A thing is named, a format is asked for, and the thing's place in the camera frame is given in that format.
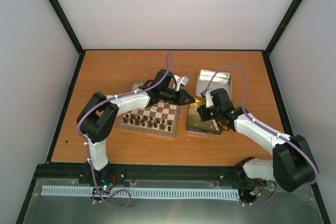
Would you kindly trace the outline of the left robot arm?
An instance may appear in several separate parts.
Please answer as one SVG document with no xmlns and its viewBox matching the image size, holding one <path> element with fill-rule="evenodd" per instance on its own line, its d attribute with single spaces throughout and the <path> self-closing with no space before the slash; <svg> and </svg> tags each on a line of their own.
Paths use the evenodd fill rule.
<svg viewBox="0 0 336 224">
<path fill-rule="evenodd" d="M 109 164 L 106 139 L 112 131 L 117 116 L 135 109 L 145 109 L 164 101 L 172 105 L 188 105 L 195 99 L 182 87 L 188 77 L 179 77 L 168 70 L 161 69 L 154 80 L 134 90 L 118 94 L 95 93 L 77 118 L 77 134 L 83 137 L 91 166 L 91 178 L 97 183 L 108 180 Z"/>
</svg>

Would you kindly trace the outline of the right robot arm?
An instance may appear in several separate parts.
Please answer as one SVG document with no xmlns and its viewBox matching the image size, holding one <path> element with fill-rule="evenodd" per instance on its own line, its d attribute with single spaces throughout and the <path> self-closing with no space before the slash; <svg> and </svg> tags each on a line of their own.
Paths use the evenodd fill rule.
<svg viewBox="0 0 336 224">
<path fill-rule="evenodd" d="M 250 179 L 276 182 L 292 192 L 304 184 L 313 184 L 319 174 L 307 140 L 271 128 L 242 107 L 234 107 L 225 89 L 203 91 L 206 103 L 197 111 L 202 121 L 215 120 L 263 147 L 271 160 L 251 158 L 243 162 L 243 172 Z"/>
</svg>

